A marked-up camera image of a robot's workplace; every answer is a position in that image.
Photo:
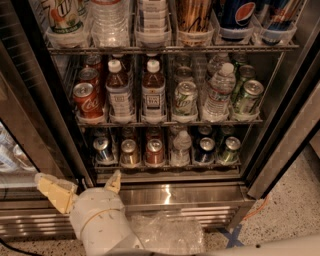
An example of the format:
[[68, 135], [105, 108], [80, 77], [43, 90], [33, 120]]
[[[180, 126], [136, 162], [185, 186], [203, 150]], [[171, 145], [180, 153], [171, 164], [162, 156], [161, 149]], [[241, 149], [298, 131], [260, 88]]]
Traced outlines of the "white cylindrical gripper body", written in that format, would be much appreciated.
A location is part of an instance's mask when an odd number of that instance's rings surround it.
[[115, 248], [144, 248], [130, 227], [120, 196], [114, 191], [87, 189], [73, 203], [69, 220], [87, 256], [105, 256]]

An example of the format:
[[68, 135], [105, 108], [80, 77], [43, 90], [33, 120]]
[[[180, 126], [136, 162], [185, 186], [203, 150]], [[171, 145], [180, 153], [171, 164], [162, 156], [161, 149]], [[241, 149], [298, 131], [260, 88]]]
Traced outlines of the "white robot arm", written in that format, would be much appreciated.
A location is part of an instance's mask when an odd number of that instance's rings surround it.
[[126, 217], [120, 198], [121, 172], [116, 171], [105, 185], [82, 193], [67, 180], [50, 174], [35, 176], [37, 189], [54, 207], [69, 217], [73, 231], [84, 246], [86, 256], [319, 256], [317, 234], [256, 245], [246, 245], [202, 252], [199, 228], [189, 219], [168, 220], [185, 228], [180, 234], [164, 234], [148, 223], [143, 237]]

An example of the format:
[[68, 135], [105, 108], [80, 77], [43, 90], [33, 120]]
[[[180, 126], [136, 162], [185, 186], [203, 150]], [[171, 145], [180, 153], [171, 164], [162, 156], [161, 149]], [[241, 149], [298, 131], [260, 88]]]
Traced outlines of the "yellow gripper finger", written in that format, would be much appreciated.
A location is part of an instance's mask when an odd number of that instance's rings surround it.
[[70, 213], [73, 201], [77, 198], [78, 186], [76, 184], [43, 173], [36, 174], [34, 181], [37, 189], [61, 214]]
[[112, 191], [116, 194], [119, 193], [121, 189], [121, 172], [116, 170], [114, 174], [107, 180], [104, 189], [107, 191]]

